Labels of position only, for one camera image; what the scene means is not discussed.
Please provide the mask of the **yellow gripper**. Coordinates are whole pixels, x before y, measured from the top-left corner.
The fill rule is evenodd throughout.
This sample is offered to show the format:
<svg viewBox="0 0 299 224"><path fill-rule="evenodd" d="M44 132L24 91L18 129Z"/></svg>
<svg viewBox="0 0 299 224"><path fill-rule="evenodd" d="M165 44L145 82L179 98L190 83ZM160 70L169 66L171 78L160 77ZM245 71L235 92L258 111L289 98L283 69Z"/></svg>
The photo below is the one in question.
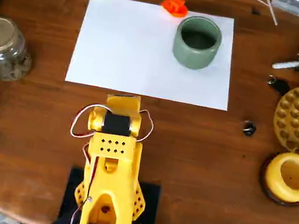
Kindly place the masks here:
<svg viewBox="0 0 299 224"><path fill-rule="evenodd" d="M108 95L106 106L115 114L133 116L140 112L140 96Z"/></svg>

